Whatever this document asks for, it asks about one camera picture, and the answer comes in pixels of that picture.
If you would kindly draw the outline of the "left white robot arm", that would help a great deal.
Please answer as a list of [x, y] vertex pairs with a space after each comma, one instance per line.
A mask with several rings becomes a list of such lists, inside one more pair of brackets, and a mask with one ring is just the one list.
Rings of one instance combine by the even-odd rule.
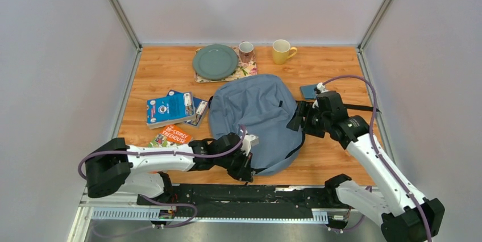
[[167, 175], [171, 170], [206, 171], [218, 166], [237, 181], [252, 182], [251, 148], [258, 143], [259, 138], [245, 130], [241, 136], [229, 133], [170, 147], [137, 147], [118, 137], [82, 159], [78, 171], [90, 198], [124, 192], [167, 205], [174, 196]]

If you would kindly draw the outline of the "orange treehouse book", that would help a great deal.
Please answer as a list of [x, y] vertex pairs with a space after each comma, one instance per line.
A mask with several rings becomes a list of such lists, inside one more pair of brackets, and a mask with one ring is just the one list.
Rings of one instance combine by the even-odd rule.
[[174, 147], [188, 144], [192, 139], [191, 135], [171, 124], [163, 127], [160, 133], [148, 143], [148, 147]]

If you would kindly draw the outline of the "teal wallet notebook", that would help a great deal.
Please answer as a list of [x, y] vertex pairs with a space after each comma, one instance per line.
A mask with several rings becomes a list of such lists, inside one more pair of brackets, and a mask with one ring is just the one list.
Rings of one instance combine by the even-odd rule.
[[304, 100], [306, 101], [315, 100], [318, 94], [317, 84], [301, 86], [300, 92]]

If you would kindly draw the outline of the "blue fabric backpack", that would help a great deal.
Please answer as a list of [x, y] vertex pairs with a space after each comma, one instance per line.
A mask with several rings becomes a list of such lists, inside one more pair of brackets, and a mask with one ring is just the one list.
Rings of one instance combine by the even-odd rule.
[[272, 176], [295, 160], [308, 135], [302, 129], [286, 128], [297, 102], [282, 80], [272, 74], [226, 83], [210, 100], [211, 134], [221, 137], [244, 126], [260, 140], [251, 150], [253, 173]]

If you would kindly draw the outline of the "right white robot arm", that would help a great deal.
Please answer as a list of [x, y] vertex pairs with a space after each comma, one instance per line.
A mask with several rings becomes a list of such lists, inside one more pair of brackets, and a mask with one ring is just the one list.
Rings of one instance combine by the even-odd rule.
[[339, 174], [325, 182], [325, 202], [355, 208], [380, 227], [386, 241], [431, 241], [439, 233], [444, 205], [437, 198], [428, 199], [403, 175], [374, 135], [372, 123], [349, 116], [339, 93], [322, 83], [314, 92], [315, 102], [299, 102], [287, 127], [321, 138], [329, 135], [358, 160], [380, 192], [370, 192]]

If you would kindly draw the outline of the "dark blue paperback book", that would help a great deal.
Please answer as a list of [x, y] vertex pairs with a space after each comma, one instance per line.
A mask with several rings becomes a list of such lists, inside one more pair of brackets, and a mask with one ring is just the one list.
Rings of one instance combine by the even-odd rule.
[[193, 96], [193, 104], [195, 109], [195, 118], [193, 120], [185, 121], [185, 124], [192, 127], [199, 127], [206, 113], [208, 112], [208, 101]]

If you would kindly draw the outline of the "light blue paperback book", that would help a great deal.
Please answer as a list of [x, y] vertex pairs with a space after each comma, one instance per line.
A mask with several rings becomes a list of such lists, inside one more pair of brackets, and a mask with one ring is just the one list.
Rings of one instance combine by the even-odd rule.
[[146, 102], [146, 125], [150, 129], [191, 121], [196, 118], [191, 92], [168, 94]]

